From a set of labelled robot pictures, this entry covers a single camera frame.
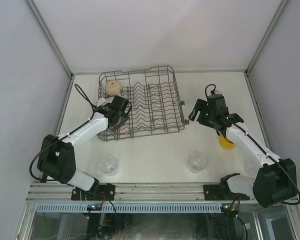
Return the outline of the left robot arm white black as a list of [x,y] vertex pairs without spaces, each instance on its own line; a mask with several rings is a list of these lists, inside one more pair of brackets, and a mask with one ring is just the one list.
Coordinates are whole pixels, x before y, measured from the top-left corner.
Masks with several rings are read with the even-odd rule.
[[58,136],[47,135],[37,156],[37,169],[61,184],[83,191],[99,187],[99,180],[77,167],[76,151],[96,135],[115,132],[129,119],[132,104],[122,96],[101,98],[92,105],[92,114],[84,123]]

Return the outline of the grey wire dish rack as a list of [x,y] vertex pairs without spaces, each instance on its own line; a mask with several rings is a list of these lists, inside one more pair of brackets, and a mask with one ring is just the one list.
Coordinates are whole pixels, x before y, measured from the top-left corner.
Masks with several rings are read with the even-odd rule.
[[183,111],[185,102],[180,97],[175,71],[171,66],[103,72],[98,80],[99,98],[108,97],[106,84],[111,80],[122,84],[122,97],[129,100],[132,109],[123,125],[125,131],[104,131],[98,135],[100,140],[108,142],[178,133],[189,124]]

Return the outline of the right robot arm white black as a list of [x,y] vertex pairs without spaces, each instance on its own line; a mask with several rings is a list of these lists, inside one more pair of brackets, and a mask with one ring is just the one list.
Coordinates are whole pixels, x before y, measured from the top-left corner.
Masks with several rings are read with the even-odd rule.
[[257,170],[254,177],[239,173],[223,177],[220,183],[227,192],[252,196],[264,208],[278,203],[288,205],[294,197],[298,198],[295,204],[300,204],[295,163],[290,158],[281,158],[255,139],[244,119],[229,112],[221,93],[211,94],[206,100],[197,99],[188,118],[216,130],[235,144]]

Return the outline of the beige ceramic mug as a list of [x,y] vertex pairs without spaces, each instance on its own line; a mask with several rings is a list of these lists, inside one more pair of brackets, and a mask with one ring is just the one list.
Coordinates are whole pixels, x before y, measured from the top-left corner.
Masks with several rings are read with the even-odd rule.
[[105,86],[105,92],[108,96],[121,96],[123,85],[118,80],[110,80]]

